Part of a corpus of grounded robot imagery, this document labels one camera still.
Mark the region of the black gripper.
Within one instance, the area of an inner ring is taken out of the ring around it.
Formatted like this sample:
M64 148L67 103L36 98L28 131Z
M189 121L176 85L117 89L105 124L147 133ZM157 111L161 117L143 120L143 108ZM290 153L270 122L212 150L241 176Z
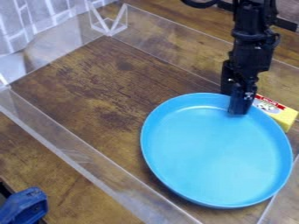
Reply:
M270 29L258 37L233 31L233 46L221 65L220 92L229 95L228 112L244 115L258 92L258 74L271 67L280 34Z

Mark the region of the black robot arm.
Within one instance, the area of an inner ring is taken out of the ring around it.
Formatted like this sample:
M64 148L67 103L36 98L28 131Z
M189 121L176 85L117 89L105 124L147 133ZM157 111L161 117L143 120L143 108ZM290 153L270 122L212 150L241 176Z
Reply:
M280 34L276 23L276 0L233 0L232 50L223 62L220 92L229 96L228 112L244 115L258 93L258 74L270 70Z

